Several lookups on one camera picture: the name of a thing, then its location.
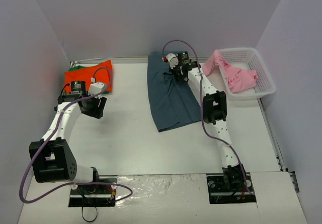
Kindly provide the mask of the blue t shirt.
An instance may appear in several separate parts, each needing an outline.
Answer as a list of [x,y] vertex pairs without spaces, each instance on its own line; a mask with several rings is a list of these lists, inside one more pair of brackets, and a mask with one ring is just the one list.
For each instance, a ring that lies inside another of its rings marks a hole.
[[200,105],[187,82],[178,82],[161,52],[148,56],[147,89],[150,112],[158,132],[201,120]]

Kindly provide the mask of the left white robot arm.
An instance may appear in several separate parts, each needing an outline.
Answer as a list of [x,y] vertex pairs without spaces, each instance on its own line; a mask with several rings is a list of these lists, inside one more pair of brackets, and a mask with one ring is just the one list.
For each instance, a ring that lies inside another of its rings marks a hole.
[[70,85],[71,91],[58,97],[56,114],[48,131],[29,145],[32,168],[38,183],[83,183],[86,190],[95,193],[101,187],[97,169],[78,164],[68,142],[82,114],[96,119],[103,116],[107,99],[102,94],[108,87],[95,82],[86,88],[84,81],[73,81]]

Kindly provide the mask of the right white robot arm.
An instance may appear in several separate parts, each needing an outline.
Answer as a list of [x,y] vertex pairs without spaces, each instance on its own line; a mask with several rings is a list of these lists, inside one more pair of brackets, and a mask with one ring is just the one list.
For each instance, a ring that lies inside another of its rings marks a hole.
[[202,126],[206,133],[216,140],[223,170],[223,184],[228,190],[235,190],[245,182],[245,170],[235,153],[227,127],[227,99],[224,91],[219,91],[204,74],[200,64],[192,61],[188,53],[169,53],[164,57],[170,71],[178,81],[188,81],[200,93]]

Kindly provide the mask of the orange folded t shirt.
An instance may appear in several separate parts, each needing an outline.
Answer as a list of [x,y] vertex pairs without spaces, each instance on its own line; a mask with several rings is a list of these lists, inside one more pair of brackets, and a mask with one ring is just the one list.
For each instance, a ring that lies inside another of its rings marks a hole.
[[[89,86],[92,83],[91,78],[94,75],[95,71],[100,67],[107,67],[111,72],[113,72],[111,61],[107,60],[95,66],[85,67],[83,69],[79,69],[75,71],[66,71],[64,73],[64,76],[65,76],[64,85],[71,83],[73,81],[85,81],[86,90],[88,91]],[[95,74],[95,79],[97,82],[103,82],[106,85],[108,85],[111,80],[111,74],[106,69],[101,69]]]

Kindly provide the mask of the green folded t shirt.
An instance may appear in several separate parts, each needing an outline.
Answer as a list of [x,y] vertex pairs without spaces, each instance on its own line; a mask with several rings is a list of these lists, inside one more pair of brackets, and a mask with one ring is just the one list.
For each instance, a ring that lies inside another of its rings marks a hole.
[[83,69],[83,68],[85,68],[85,67],[78,65],[78,66],[71,67],[68,71],[75,71],[75,70],[79,70],[79,69]]

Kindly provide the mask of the pink t shirt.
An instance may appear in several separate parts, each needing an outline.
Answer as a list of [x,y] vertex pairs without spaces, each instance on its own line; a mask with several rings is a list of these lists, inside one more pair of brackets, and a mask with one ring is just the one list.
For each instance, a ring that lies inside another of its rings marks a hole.
[[213,52],[210,58],[203,64],[202,69],[205,75],[208,76],[216,66],[223,71],[232,93],[239,93],[256,86],[258,75],[255,70],[245,70],[230,65],[219,50]]

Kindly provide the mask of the white plastic basket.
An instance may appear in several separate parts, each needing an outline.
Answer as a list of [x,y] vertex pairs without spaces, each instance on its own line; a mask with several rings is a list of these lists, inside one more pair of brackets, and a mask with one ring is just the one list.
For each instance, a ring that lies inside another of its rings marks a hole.
[[220,53],[230,65],[244,70],[255,70],[258,75],[256,86],[240,93],[232,93],[227,80],[224,80],[225,92],[229,100],[254,100],[275,93],[276,87],[269,71],[254,48],[225,48],[221,49]]

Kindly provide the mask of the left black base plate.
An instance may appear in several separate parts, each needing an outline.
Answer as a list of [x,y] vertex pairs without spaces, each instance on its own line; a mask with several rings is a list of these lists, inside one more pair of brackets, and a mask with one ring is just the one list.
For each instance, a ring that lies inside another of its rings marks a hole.
[[116,188],[110,185],[72,185],[68,207],[114,207]]

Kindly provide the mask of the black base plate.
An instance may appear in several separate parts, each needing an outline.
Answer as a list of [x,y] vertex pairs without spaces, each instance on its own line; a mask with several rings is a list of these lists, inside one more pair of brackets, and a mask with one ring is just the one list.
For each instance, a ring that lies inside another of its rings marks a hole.
[[256,196],[249,193],[243,180],[227,187],[223,175],[207,175],[210,204],[256,203]]
[[110,185],[72,185],[68,207],[114,207],[116,188]]

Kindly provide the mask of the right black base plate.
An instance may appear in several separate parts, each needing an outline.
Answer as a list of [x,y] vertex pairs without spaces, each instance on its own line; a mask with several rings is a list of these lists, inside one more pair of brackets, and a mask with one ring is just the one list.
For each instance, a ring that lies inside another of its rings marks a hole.
[[256,196],[249,193],[243,180],[227,187],[223,175],[207,175],[210,204],[256,203]]

